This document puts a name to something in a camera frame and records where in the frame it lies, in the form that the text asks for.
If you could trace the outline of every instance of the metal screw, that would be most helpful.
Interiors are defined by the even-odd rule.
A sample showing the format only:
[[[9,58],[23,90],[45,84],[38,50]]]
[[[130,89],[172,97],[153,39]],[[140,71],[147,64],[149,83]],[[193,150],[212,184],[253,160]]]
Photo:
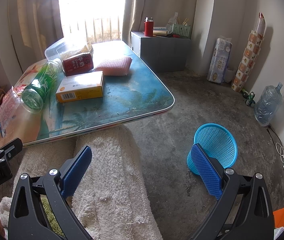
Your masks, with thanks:
[[[263,176],[262,176],[262,174],[261,174],[261,173],[257,173],[257,174],[255,174],[255,177],[257,177],[258,179],[262,179],[262,178],[263,178]]]
[[[27,178],[27,174],[26,173],[23,173],[22,175],[21,175],[21,179],[26,179]]]
[[[58,170],[57,169],[52,169],[50,170],[50,175],[54,176],[58,173]]]
[[[234,174],[234,170],[232,170],[231,168],[227,168],[227,169],[225,170],[225,172],[226,172],[227,174],[229,174],[229,175],[233,175],[233,174]]]

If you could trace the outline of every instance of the pink sponge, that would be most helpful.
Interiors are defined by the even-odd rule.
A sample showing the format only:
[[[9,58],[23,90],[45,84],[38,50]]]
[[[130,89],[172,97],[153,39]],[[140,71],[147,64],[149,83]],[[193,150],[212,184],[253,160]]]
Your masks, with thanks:
[[[131,62],[132,58],[128,56],[105,59],[94,68],[94,71],[103,71],[105,76],[124,76],[128,74]]]

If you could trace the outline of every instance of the green bottle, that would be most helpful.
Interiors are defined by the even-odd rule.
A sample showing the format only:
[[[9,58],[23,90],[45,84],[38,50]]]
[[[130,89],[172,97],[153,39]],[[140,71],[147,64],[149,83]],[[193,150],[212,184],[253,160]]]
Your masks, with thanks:
[[[57,73],[61,70],[62,61],[59,58],[45,63],[33,81],[24,89],[21,98],[23,106],[32,113],[42,110],[46,96],[57,78]]]

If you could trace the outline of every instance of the gray cabinet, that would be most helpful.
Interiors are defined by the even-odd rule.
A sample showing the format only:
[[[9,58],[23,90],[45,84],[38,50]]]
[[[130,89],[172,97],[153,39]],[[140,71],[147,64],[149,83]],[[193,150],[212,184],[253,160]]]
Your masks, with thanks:
[[[131,49],[154,72],[182,71],[190,48],[190,39],[146,37],[143,32],[131,32]]]

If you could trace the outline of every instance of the toilet paper package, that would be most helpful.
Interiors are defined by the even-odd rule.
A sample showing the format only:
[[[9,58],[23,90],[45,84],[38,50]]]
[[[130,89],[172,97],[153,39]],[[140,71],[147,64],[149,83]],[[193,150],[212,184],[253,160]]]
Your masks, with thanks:
[[[222,83],[229,62],[232,43],[230,39],[218,38],[213,51],[207,80]]]

